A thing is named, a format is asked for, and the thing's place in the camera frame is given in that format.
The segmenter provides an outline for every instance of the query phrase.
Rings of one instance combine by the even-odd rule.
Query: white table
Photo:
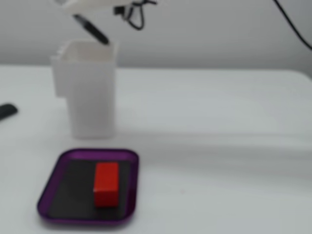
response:
[[[289,71],[118,71],[114,139],[70,136],[48,67],[0,67],[0,233],[310,234],[312,83]],[[42,222],[36,203],[60,153],[141,157],[134,219],[117,229]]]

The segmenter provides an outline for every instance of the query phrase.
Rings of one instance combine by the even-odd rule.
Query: white container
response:
[[[76,138],[107,138],[115,133],[117,46],[70,41],[51,59],[58,97],[66,98]]]

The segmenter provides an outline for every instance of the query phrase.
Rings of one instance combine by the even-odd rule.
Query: black wire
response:
[[[128,16],[128,20],[127,21],[128,21],[128,23],[130,24],[131,27],[133,27],[134,29],[136,29],[138,31],[143,30],[144,27],[145,27],[145,16],[144,16],[143,6],[146,5],[146,4],[157,5],[157,2],[151,1],[151,0],[143,0],[140,3],[133,2],[132,3],[132,7],[131,7],[130,12],[129,12],[129,16]],[[141,25],[139,25],[139,26],[131,21],[131,17],[133,15],[135,7],[138,7],[140,9]]]
[[[301,33],[299,32],[299,30],[296,28],[296,26],[294,25],[294,23],[292,22],[292,20],[290,19],[290,17],[288,16],[288,14],[286,13],[286,11],[284,10],[283,6],[279,3],[278,0],[273,0],[275,2],[275,4],[277,5],[278,9],[280,10],[280,12],[282,13],[282,15],[285,17],[287,23],[290,25],[290,27],[292,28],[292,30],[295,32],[295,34],[297,35],[297,37],[302,41],[302,43],[308,47],[310,50],[312,50],[312,45],[310,45],[308,43],[307,40],[304,39],[304,37],[301,35]]]

